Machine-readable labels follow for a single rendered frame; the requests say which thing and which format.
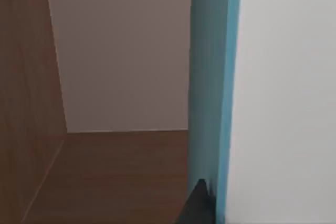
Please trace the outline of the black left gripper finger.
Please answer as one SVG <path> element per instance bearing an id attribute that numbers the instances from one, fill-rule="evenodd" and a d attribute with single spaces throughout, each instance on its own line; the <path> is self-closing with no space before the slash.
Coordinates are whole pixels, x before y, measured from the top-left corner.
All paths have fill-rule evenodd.
<path id="1" fill-rule="evenodd" d="M 174 224 L 215 224 L 215 205 L 204 179 L 199 179 Z"/>

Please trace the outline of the wooden open shelf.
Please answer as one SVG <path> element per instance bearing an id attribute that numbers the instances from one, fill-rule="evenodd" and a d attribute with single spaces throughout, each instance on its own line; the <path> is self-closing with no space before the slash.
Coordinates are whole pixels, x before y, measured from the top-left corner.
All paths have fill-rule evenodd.
<path id="1" fill-rule="evenodd" d="M 0 224 L 172 224 L 187 138 L 68 133 L 49 0 L 0 0 Z"/>

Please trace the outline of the blue upright panel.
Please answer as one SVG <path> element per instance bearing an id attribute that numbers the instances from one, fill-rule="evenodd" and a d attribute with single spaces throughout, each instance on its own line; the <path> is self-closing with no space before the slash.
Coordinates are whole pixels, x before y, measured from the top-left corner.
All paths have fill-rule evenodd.
<path id="1" fill-rule="evenodd" d="M 187 189 L 204 180 L 213 224 L 226 224 L 240 0 L 191 0 Z"/>

